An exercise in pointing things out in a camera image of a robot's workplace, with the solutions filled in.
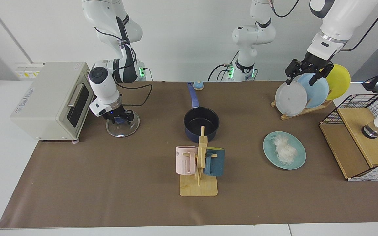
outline white noodles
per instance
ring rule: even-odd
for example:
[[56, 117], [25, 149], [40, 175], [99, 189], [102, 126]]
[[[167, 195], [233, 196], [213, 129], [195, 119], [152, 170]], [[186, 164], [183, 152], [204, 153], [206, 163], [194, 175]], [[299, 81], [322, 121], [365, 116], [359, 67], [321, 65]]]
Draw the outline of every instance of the white noodles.
[[281, 164], [286, 166], [293, 163], [297, 155], [297, 149], [288, 144], [288, 137], [285, 135], [277, 135], [273, 138], [273, 143], [276, 146], [275, 152]]

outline teal plate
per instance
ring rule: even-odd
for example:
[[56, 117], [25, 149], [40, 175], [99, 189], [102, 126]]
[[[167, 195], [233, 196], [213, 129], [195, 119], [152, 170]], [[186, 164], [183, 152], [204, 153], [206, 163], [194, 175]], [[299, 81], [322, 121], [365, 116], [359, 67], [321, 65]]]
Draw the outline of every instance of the teal plate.
[[[297, 149], [297, 156], [294, 158], [293, 163], [286, 166], [281, 164], [281, 162], [278, 160], [278, 157], [276, 156], [275, 152], [276, 147], [275, 144], [273, 144], [273, 138], [279, 134], [288, 136], [288, 143], [295, 149]], [[281, 169], [295, 170], [300, 168], [304, 164], [304, 162], [306, 162], [306, 150], [304, 149], [301, 142], [291, 134], [282, 131], [272, 132], [265, 137], [265, 140], [263, 141], [263, 151], [265, 152], [265, 155], [268, 158], [268, 160]]]

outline brown paper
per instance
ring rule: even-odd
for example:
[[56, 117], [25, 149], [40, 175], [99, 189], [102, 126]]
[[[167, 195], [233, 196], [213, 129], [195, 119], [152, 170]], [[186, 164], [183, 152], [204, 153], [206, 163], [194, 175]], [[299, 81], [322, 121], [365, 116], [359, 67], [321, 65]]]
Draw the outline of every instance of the brown paper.
[[[133, 108], [141, 126], [132, 136], [110, 136], [89, 112], [78, 144], [39, 142], [0, 228], [378, 222], [378, 182], [345, 181], [318, 127], [334, 106], [281, 121], [270, 106], [281, 83], [206, 83], [197, 91], [220, 118], [208, 143], [225, 148], [217, 196], [179, 195], [174, 152], [195, 145], [183, 125], [191, 100], [186, 83], [154, 82], [147, 103]], [[148, 93], [119, 90], [124, 103]], [[263, 141], [277, 130], [303, 143], [303, 167], [267, 160]]]

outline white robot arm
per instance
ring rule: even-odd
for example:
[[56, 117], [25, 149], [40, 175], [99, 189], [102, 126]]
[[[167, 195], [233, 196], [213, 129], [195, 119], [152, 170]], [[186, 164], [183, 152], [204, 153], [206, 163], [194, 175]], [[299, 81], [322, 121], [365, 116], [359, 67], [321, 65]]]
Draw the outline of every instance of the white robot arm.
[[144, 63], [137, 59], [131, 42], [142, 38], [141, 27], [131, 20], [122, 0], [82, 0], [84, 16], [96, 29], [99, 39], [117, 53], [116, 59], [97, 61], [90, 73], [90, 86], [97, 96], [90, 104], [96, 116], [112, 122], [120, 117], [132, 121], [133, 113], [122, 106], [116, 83], [143, 80]]
[[250, 16], [255, 25], [245, 25], [234, 29], [233, 41], [239, 46], [235, 67], [231, 67], [229, 81], [246, 81], [254, 72], [258, 52], [252, 45], [267, 44], [275, 39], [275, 27], [271, 24], [271, 9], [268, 0], [252, 0]]
[[303, 61], [294, 59], [285, 70], [287, 84], [303, 73], [315, 73], [310, 85], [326, 77], [333, 68], [332, 57], [351, 39], [377, 3], [378, 0], [310, 0], [311, 12], [323, 23]]

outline saucepan handle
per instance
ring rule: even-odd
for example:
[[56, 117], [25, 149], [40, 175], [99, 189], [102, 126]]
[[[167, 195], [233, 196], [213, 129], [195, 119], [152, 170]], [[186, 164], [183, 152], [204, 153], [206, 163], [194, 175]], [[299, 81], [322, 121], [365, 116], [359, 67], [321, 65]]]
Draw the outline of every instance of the saucepan handle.
[[189, 89], [190, 97], [192, 99], [192, 108], [198, 108], [199, 107], [198, 97], [196, 96], [196, 92], [191, 82], [188, 83], [188, 89]]

